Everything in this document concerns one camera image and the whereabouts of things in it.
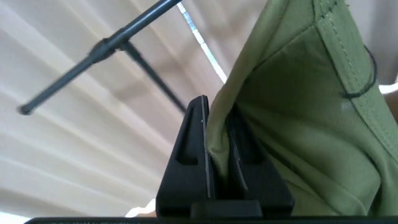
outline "black pipe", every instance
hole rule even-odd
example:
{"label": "black pipe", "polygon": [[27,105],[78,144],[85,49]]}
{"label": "black pipe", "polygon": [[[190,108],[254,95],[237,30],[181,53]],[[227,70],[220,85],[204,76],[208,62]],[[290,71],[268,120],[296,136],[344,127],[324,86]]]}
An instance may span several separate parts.
{"label": "black pipe", "polygon": [[42,93],[39,93],[27,104],[20,106],[19,112],[24,115],[31,114],[36,107],[49,99],[54,93],[71,82],[80,73],[84,72],[93,64],[110,57],[116,49],[120,48],[121,44],[128,41],[134,34],[145,28],[145,26],[153,22],[180,1],[181,0],[160,0],[128,25],[115,32],[111,37],[99,41],[84,60],[75,65],[71,70],[52,83]]}
{"label": "black pipe", "polygon": [[129,42],[121,44],[120,49],[125,51],[133,60],[135,60],[142,69],[147,72],[151,79],[163,90],[163,92],[175,103],[175,105],[185,113],[187,110],[184,104],[175,96],[170,88],[163,82],[163,80],[156,74],[155,70],[141,57],[139,51]]}

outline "white curtain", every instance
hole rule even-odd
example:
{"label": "white curtain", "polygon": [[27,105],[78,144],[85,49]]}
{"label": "white curtain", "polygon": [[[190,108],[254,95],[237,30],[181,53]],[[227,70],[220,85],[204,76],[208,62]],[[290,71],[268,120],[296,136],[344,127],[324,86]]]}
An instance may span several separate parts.
{"label": "white curtain", "polygon": [[[155,197],[183,114],[123,52],[16,111],[155,2],[0,0],[1,212],[124,216]],[[227,76],[265,3],[183,1]],[[186,105],[223,84],[177,7],[131,42]]]}

